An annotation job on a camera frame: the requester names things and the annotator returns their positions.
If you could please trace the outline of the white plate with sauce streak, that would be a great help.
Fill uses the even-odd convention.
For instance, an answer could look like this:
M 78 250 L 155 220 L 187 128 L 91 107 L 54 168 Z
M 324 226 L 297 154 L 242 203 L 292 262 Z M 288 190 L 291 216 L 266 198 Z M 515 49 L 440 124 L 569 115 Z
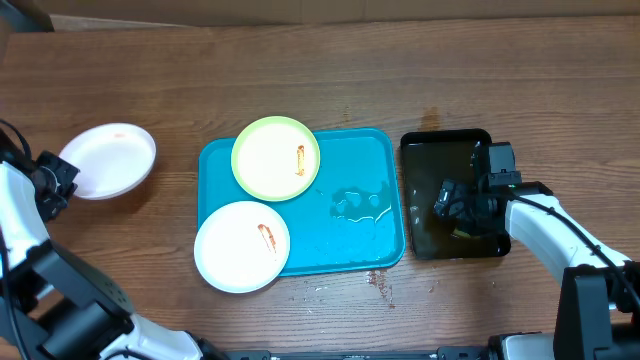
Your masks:
M 259 202 L 238 201 L 217 209 L 200 226 L 194 261 L 212 287 L 250 293 L 279 276 L 290 247 L 288 227 L 275 210 Z

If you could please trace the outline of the teal plastic serving tray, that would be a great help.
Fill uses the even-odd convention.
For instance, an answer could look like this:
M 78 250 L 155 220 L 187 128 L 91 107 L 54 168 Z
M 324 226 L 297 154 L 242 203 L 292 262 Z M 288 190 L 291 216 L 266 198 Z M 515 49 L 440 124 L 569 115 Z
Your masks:
M 319 172 L 274 202 L 291 239 L 284 277 L 387 268 L 406 249 L 393 146 L 376 128 L 318 131 Z

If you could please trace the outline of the yellow-green plastic plate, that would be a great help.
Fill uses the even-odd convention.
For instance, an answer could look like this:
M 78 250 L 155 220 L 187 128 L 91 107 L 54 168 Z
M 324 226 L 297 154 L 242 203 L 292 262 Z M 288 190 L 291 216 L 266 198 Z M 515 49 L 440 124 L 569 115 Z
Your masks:
M 319 142 L 303 123 L 268 116 L 246 126 L 235 139 L 231 169 L 249 195 L 280 202 L 305 192 L 320 168 Z

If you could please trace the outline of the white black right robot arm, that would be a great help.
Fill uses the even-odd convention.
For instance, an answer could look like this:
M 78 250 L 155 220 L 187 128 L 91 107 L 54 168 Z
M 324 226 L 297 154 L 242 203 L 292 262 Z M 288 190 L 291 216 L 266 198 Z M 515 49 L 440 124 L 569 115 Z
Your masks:
M 434 213 L 441 221 L 455 221 L 467 236 L 510 236 L 561 286 L 553 333 L 495 336 L 487 358 L 638 358 L 638 262 L 590 234 L 545 185 L 469 187 L 445 180 Z

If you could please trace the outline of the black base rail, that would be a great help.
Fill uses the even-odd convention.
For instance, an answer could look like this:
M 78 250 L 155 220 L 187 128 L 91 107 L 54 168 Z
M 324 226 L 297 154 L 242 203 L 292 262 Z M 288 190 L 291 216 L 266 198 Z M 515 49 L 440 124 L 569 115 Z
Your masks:
M 256 360 L 536 360 L 560 359 L 559 347 L 551 334 L 516 333 L 490 337 L 486 345 L 441 346 L 431 350 L 415 351 L 301 351 L 277 353 L 269 350 L 224 351 L 211 342 L 199 339 L 198 346 L 204 359 L 256 359 Z

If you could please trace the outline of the black tray with water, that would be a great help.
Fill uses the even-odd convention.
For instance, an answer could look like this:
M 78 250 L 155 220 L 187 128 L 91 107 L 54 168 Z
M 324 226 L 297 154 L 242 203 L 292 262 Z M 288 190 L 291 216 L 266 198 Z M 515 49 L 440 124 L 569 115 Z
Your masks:
M 511 250 L 504 233 L 482 230 L 477 238 L 454 232 L 456 221 L 441 221 L 434 212 L 442 182 L 475 182 L 471 157 L 475 147 L 492 143 L 483 129 L 410 132 L 402 136 L 400 157 L 409 216 L 409 236 L 421 260 L 502 257 Z

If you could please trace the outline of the green yellow scrub sponge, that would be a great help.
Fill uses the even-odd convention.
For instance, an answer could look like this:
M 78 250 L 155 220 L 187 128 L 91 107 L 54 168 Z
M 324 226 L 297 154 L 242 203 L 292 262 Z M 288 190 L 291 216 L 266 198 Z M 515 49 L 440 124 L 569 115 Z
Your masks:
M 472 237 L 472 235 L 470 235 L 470 234 L 468 234 L 468 233 L 466 233 L 466 232 L 464 232 L 464 231 L 461 231 L 461 230 L 459 230 L 459 229 L 455 229 L 455 230 L 452 232 L 452 234 L 451 234 L 451 235 L 453 235 L 453 236 L 455 236 L 455 237 L 459 237 L 459 238 L 471 238 L 471 237 Z

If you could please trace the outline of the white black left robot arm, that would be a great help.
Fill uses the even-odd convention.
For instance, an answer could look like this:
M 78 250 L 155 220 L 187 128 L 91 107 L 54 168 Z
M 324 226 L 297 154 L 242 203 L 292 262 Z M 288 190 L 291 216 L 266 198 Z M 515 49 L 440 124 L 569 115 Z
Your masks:
M 75 167 L 1 153 L 1 336 L 25 359 L 217 359 L 208 342 L 138 315 L 108 276 L 51 240 Z

